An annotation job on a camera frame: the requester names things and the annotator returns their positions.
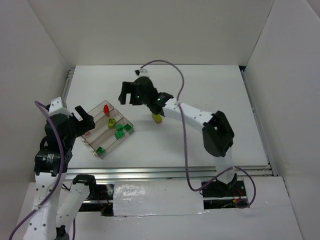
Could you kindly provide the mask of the red lego plate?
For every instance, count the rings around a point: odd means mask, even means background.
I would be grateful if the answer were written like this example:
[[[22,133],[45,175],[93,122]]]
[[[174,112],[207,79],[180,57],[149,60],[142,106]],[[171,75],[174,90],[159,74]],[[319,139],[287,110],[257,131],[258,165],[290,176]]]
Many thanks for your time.
[[[107,114],[109,112],[109,106],[107,104],[103,107],[103,112],[105,114]]]

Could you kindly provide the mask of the lime small lego brick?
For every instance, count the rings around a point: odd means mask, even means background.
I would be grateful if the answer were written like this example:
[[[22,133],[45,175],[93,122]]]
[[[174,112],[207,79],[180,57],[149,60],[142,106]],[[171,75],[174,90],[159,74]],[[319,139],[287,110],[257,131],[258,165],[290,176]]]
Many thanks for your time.
[[[109,129],[112,129],[116,126],[116,119],[115,118],[109,118],[108,119],[108,123],[107,123],[107,126]]]

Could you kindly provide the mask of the green hollow lego brick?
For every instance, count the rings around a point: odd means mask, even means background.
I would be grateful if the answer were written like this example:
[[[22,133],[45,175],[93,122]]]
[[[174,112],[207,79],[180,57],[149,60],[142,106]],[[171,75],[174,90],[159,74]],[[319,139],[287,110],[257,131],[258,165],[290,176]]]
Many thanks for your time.
[[[97,152],[98,155],[101,155],[101,154],[103,154],[105,152],[105,149],[100,146],[100,147],[97,148],[96,152]]]

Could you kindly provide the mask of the lime yellow long lego brick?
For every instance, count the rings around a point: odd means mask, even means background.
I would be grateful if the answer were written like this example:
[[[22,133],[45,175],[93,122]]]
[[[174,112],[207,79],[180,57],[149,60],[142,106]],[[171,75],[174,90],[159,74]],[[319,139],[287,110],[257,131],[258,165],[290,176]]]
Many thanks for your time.
[[[159,124],[163,121],[162,116],[160,114],[151,113],[153,120],[156,124]]]

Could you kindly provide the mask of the green lego brick with print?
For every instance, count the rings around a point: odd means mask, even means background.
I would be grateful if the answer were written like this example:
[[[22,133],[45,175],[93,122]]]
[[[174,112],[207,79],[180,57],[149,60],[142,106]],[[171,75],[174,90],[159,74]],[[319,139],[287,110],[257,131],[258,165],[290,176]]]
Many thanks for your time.
[[[124,132],[124,127],[122,124],[118,124],[115,126],[115,129],[117,132],[123,133]]]

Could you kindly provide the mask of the green square lego brick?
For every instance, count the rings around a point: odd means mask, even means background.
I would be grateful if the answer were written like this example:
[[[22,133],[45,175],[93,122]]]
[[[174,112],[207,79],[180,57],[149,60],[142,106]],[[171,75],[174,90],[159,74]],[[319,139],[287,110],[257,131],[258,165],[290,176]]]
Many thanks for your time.
[[[120,139],[121,137],[123,137],[124,135],[125,135],[125,132],[123,130],[116,131],[114,134],[114,136],[117,140]]]

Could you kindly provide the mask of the green curved lego brick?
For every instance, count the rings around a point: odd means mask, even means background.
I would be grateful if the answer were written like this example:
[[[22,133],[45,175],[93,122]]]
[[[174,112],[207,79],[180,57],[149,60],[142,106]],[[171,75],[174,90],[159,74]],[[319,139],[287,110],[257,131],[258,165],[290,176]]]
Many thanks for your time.
[[[128,132],[131,128],[132,128],[132,127],[131,127],[129,124],[125,124],[125,125],[123,126],[123,129],[124,129],[126,132]]]

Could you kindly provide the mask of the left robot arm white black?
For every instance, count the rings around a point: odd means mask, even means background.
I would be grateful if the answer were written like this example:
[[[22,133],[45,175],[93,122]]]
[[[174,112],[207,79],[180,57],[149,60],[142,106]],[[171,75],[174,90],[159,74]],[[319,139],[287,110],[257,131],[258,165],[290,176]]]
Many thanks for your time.
[[[72,240],[76,234],[76,216],[83,201],[96,193],[93,175],[78,174],[71,183],[64,202],[60,192],[73,156],[76,138],[95,128],[93,116],[80,105],[75,107],[81,116],[77,119],[67,109],[64,100],[57,97],[50,104],[34,102],[46,118],[45,137],[34,157],[35,195],[32,211],[17,224],[9,238],[28,222],[24,240]]]

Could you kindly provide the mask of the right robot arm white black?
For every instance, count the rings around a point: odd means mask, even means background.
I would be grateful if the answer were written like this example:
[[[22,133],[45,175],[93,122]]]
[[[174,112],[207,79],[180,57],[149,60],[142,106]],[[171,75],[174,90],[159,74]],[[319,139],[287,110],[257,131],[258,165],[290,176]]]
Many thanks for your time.
[[[145,105],[153,114],[182,122],[185,175],[192,191],[201,191],[214,181],[220,184],[223,190],[230,190],[235,185],[237,174],[233,164],[226,159],[226,155],[231,152],[235,134],[223,112],[211,113],[179,102],[177,97],[157,91],[147,76],[139,76],[134,82],[122,83],[118,97],[122,105],[126,103],[127,94],[130,94],[129,104]],[[222,160],[224,166],[221,172],[199,188],[193,188],[190,182],[186,125],[202,134],[204,149],[217,160]]]

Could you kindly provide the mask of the clear bin near compartment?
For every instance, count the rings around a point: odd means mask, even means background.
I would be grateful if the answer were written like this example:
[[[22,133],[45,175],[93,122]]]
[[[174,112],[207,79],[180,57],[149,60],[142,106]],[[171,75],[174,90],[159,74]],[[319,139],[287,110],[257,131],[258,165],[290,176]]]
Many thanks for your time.
[[[129,131],[124,130],[124,136],[120,139],[116,139],[115,137],[115,132],[117,131],[116,125],[118,124],[121,124],[123,126],[129,124],[132,127]],[[134,125],[127,118],[123,117],[118,122],[116,122],[114,128],[107,128],[106,130],[104,130],[89,145],[96,156],[100,157],[101,159],[104,159],[108,154],[115,150],[124,140],[126,140],[130,135],[132,135],[134,131]],[[104,148],[105,152],[99,155],[96,152],[98,147]]]

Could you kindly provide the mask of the white tape cover panel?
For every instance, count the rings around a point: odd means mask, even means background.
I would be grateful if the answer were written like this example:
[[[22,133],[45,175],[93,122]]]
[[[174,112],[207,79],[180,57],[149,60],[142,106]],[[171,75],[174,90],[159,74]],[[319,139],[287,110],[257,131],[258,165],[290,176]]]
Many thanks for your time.
[[[186,180],[117,181],[115,216],[183,216],[204,212],[203,197]]]

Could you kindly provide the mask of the aluminium rail frame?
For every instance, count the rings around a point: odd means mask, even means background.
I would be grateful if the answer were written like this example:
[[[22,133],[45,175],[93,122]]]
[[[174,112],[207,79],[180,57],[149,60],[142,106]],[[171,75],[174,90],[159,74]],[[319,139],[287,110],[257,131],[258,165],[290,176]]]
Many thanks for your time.
[[[95,156],[78,138],[68,180],[78,174],[94,175],[100,182],[185,177],[182,124],[167,117],[157,124],[146,106],[119,103],[122,82],[134,81],[136,69],[135,65],[78,65],[69,71],[64,91],[69,109],[80,105],[90,111],[108,101],[134,131],[105,158]],[[273,175],[238,66],[150,65],[147,71],[160,92],[175,95],[183,87],[182,102],[211,113],[224,112],[235,133],[233,163],[252,176]]]

